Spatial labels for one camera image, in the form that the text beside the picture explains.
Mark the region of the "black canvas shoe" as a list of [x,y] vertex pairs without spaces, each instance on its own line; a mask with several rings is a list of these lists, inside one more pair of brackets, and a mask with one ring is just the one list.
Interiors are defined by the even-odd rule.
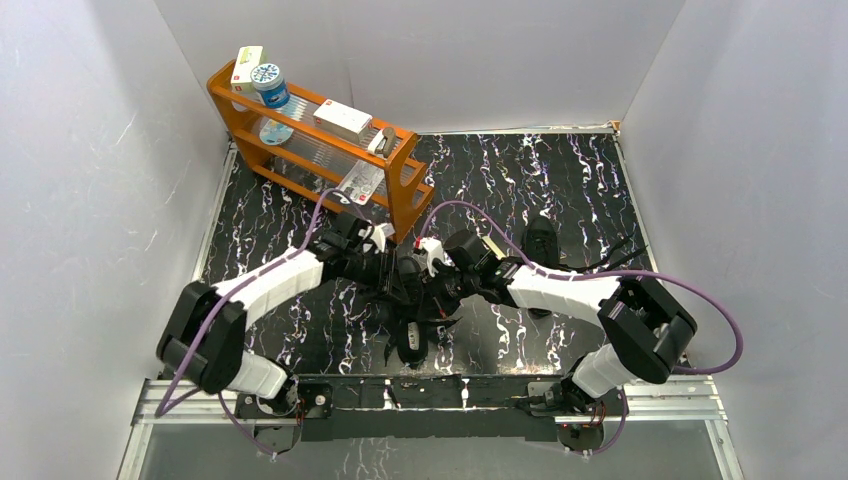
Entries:
[[390,290],[382,300],[389,333],[384,356],[396,354],[403,364],[418,369],[429,354],[432,333],[457,323],[453,314],[464,297],[460,275],[444,263],[431,275],[412,256],[397,259],[391,273]]
[[529,220],[520,247],[527,258],[538,265],[551,269],[560,265],[557,231],[545,216],[536,215]]

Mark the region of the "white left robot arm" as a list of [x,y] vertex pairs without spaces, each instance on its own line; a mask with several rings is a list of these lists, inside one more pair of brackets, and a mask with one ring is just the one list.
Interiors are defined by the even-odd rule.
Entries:
[[374,289],[388,287],[394,232],[389,223],[342,213],[302,246],[288,248],[268,264],[213,285],[187,284],[158,341],[156,357],[205,393],[253,395],[271,414],[290,414],[299,400],[297,377],[287,366],[248,352],[247,331],[283,303],[338,278]]

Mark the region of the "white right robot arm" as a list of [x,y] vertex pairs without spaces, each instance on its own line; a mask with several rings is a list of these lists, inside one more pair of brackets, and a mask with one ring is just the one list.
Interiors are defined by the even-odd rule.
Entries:
[[697,331],[686,309],[649,276],[569,278],[501,256],[469,230],[446,242],[421,238],[416,250],[442,298],[478,295],[495,305],[580,319],[605,332],[607,344],[584,355],[562,380],[564,403],[577,414],[590,413],[603,395],[632,380],[664,383]]

